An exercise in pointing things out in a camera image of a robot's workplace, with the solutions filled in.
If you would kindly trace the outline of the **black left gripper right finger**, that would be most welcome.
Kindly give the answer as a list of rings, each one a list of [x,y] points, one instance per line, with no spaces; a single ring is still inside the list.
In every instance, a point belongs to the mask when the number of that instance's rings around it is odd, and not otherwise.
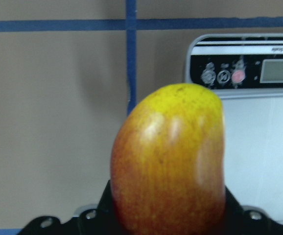
[[[260,208],[242,206],[228,188],[225,188],[225,193],[223,234],[283,235],[283,224],[273,220]]]

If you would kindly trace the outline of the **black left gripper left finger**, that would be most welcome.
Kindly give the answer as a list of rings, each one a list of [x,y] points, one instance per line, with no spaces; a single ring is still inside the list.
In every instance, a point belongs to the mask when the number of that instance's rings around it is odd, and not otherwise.
[[[81,211],[68,222],[61,223],[54,216],[40,216],[31,220],[19,235],[120,235],[122,234],[113,210],[110,181],[96,208]]]

